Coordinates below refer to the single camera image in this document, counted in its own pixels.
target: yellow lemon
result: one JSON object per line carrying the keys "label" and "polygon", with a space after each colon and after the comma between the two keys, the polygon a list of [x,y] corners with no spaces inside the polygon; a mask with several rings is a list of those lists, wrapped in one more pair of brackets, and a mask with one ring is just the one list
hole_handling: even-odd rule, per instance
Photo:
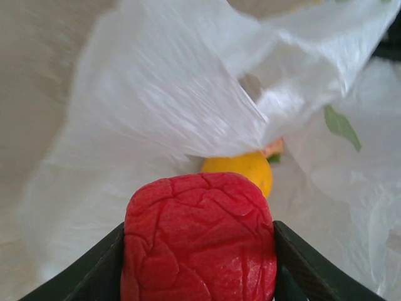
{"label": "yellow lemon", "polygon": [[252,152],[237,157],[207,158],[202,172],[236,172],[247,177],[260,190],[265,198],[271,191],[273,174],[269,162],[260,152]]}

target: green leaf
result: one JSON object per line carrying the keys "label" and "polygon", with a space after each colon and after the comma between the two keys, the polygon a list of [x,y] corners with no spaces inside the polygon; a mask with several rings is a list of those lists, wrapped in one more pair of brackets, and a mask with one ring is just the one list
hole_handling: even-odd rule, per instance
{"label": "green leaf", "polygon": [[280,163],[281,162],[281,155],[280,154],[271,155],[270,157],[268,157],[268,162],[270,164],[272,164],[272,163]]}
{"label": "green leaf", "polygon": [[325,120],[330,132],[350,141],[357,152],[360,152],[362,145],[359,142],[357,133],[355,133],[350,122],[345,116],[334,111],[331,105],[327,105],[325,106]]}

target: translucent plastic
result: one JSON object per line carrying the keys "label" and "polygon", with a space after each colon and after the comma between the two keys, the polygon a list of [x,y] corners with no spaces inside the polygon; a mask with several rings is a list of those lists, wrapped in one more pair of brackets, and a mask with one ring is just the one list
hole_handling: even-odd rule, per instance
{"label": "translucent plastic", "polygon": [[[328,1],[269,19],[224,0],[121,1],[96,24],[67,122],[26,188],[23,233],[43,280],[119,224],[140,186],[284,135],[273,217],[371,289],[400,296],[400,248],[390,240],[386,256],[386,239],[401,227],[401,73],[374,61],[349,93],[400,1]],[[325,126],[332,102],[360,153]]]}

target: white plastic bag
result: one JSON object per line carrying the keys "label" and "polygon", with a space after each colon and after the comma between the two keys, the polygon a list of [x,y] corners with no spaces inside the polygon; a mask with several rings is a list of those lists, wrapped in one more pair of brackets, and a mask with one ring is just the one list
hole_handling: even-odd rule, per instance
{"label": "white plastic bag", "polygon": [[[143,184],[197,172],[200,159],[192,156],[236,155],[287,134],[303,178],[312,183],[308,189],[316,186],[330,198],[294,195],[288,201],[298,202],[295,209],[281,207],[287,189],[278,191],[277,184],[277,195],[270,199],[274,217],[289,222],[292,214],[302,216],[294,224],[296,231],[319,249],[329,243],[343,246],[325,254],[383,293],[383,286],[390,285],[382,277],[388,271],[381,264],[383,242],[376,239],[374,227],[365,225],[373,209],[363,207],[358,185],[340,177],[359,174],[352,164],[325,174],[333,163],[324,161],[332,160],[330,147],[340,146],[353,164],[366,164],[372,161],[369,146],[376,142],[364,136],[358,116],[359,154],[330,133],[318,141],[314,135],[320,132],[314,130],[327,131],[320,124],[322,106],[347,94],[400,2],[328,1],[257,20],[225,0],[122,0],[96,24],[75,75],[67,123],[26,188],[23,233],[43,280],[119,224],[130,196]],[[246,93],[239,80],[249,77],[257,79],[256,91]],[[340,108],[348,113],[352,106],[358,107],[349,101]],[[353,113],[362,112],[358,108]],[[317,129],[291,134],[314,114]],[[382,111],[377,114],[383,117]],[[378,168],[385,168],[381,163]],[[313,174],[317,164],[322,171]],[[387,174],[381,175],[379,187],[395,187]],[[276,183],[288,181],[278,177]],[[314,212],[317,222],[326,226],[349,217],[349,228],[342,223],[328,232],[308,216],[310,206],[320,209]],[[325,216],[322,212],[330,208],[338,210]],[[380,238],[389,227],[380,228]],[[348,229],[355,235],[338,232]],[[363,238],[353,245],[349,239],[358,235]]]}

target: wrinkled red skin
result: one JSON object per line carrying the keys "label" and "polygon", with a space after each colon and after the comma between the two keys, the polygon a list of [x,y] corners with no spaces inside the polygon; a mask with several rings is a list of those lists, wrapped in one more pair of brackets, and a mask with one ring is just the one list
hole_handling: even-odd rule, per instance
{"label": "wrinkled red skin", "polygon": [[122,301],[270,301],[277,259],[259,188],[234,173],[161,179],[127,207]]}

